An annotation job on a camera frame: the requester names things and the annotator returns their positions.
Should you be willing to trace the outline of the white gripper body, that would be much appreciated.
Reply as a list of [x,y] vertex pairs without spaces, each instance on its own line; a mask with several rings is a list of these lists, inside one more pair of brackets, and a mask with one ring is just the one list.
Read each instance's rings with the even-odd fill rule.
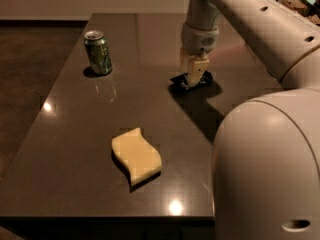
[[218,27],[210,31],[204,31],[192,28],[184,23],[181,32],[182,47],[189,55],[209,53],[215,48],[218,35]]

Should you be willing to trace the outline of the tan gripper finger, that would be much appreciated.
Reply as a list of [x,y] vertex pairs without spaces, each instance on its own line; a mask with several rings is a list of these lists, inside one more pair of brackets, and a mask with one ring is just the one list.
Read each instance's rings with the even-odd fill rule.
[[189,87],[196,86],[209,66],[207,58],[194,57],[187,63],[187,84]]
[[188,60],[189,60],[188,54],[185,52],[184,48],[181,48],[180,49],[180,70],[182,72],[188,71]]

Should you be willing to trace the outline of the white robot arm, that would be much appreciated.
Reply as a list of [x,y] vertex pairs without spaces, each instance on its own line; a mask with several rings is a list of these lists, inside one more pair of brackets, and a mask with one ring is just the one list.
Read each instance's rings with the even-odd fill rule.
[[274,0],[206,0],[281,84],[222,121],[216,240],[320,240],[319,29]]

